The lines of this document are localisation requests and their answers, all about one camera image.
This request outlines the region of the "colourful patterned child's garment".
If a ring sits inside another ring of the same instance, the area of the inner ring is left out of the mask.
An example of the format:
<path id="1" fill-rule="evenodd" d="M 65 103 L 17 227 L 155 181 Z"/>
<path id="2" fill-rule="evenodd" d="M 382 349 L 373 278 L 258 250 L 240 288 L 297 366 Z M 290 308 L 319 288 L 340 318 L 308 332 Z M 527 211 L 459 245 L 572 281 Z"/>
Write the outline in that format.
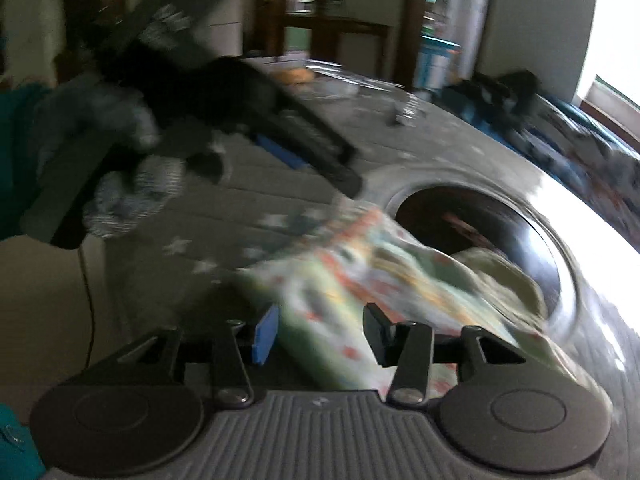
<path id="1" fill-rule="evenodd" d="M 534 280 L 498 252 L 447 256 L 422 245 L 380 208 L 352 202 L 271 258 L 243 269 L 254 299 L 280 309 L 280 343 L 323 388 L 386 394 L 394 371 L 378 365 L 362 311 L 374 302 L 394 322 L 457 336 L 478 325 L 585 387 L 605 390 L 546 334 L 547 306 Z"/>

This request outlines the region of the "orange bread roll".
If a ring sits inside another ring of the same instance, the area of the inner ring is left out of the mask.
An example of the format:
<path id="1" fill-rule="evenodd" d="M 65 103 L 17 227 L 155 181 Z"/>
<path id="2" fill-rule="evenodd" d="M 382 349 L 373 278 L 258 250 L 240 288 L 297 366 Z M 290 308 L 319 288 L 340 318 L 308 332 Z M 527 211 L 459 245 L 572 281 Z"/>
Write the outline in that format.
<path id="1" fill-rule="evenodd" d="M 271 75 L 281 84 L 309 84 L 314 80 L 314 72 L 305 67 L 275 70 Z"/>

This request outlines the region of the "clear plastic tray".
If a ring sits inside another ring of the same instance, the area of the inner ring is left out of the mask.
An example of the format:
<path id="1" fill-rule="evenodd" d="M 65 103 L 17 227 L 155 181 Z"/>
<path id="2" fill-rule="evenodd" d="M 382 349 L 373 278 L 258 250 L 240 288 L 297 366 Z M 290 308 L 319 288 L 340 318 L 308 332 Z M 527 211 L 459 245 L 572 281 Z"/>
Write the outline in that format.
<path id="1" fill-rule="evenodd" d="M 305 67 L 314 72 L 314 80 L 309 84 L 284 84 L 285 88 L 303 100 L 344 100 L 363 93 L 394 94 L 402 90 L 398 84 L 350 72 L 340 64 L 311 58 L 296 58 L 296 60 L 273 63 L 268 68 L 267 74 L 274 79 L 271 73 L 275 70 L 295 67 Z"/>

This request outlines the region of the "black marker pen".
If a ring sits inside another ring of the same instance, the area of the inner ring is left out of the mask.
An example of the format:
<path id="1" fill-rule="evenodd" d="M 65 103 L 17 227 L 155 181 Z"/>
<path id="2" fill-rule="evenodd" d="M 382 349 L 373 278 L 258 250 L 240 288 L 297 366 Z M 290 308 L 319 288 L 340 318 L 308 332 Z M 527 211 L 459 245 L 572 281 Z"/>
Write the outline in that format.
<path id="1" fill-rule="evenodd" d="M 409 93 L 407 99 L 394 102 L 392 124 L 394 126 L 412 127 L 416 123 L 416 118 L 420 111 L 420 100 L 414 94 Z"/>

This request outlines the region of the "dark wooden desk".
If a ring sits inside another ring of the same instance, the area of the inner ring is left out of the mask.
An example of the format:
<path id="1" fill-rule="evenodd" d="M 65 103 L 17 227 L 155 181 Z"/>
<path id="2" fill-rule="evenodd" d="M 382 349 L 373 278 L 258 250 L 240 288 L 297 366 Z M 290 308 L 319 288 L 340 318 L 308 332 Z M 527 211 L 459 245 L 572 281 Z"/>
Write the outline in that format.
<path id="1" fill-rule="evenodd" d="M 378 40 L 374 73 L 377 77 L 383 76 L 386 41 L 390 30 L 388 25 L 339 16 L 292 13 L 285 14 L 283 27 L 310 30 L 310 56 L 314 60 L 330 63 L 335 63 L 338 58 L 341 36 L 345 34 L 373 36 Z"/>

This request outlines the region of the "blue white cabinet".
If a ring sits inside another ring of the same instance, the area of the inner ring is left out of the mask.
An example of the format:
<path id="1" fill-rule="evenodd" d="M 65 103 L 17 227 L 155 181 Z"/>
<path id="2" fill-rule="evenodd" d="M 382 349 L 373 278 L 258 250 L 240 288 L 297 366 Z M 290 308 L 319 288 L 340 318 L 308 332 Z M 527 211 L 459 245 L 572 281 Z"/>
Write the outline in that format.
<path id="1" fill-rule="evenodd" d="M 422 35 L 414 88 L 439 91 L 447 83 L 451 61 L 459 51 L 460 46 L 455 42 Z"/>

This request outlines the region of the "blue sofa bench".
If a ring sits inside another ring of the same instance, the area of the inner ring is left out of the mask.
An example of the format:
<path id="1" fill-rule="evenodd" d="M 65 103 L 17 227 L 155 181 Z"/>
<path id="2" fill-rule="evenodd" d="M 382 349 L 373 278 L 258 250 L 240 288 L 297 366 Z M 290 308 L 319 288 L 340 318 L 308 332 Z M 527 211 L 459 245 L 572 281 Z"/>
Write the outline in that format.
<path id="1" fill-rule="evenodd" d="M 615 134 L 501 84 L 461 81 L 435 103 L 544 170 L 639 246 L 639 154 Z"/>

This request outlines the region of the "black backpack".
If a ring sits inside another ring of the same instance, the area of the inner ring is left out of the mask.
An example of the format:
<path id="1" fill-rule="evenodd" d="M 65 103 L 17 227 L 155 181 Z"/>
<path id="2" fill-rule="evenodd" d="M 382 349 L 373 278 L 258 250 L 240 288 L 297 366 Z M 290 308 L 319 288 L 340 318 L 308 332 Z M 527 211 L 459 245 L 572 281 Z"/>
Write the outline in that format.
<path id="1" fill-rule="evenodd" d="M 530 70 L 497 77 L 474 72 L 470 79 L 443 88 L 438 102 L 478 130 L 488 127 L 504 133 L 521 128 L 539 88 L 540 81 Z"/>

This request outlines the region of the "butterfly print cushion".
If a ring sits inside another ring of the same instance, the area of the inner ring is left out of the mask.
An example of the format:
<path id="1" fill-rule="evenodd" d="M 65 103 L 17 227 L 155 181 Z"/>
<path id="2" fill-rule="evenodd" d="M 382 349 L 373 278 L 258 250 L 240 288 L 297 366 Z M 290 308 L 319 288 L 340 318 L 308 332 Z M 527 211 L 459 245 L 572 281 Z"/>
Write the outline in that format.
<path id="1" fill-rule="evenodd" d="M 568 103 L 537 96 L 526 122 L 529 156 L 639 246 L 639 154 Z"/>

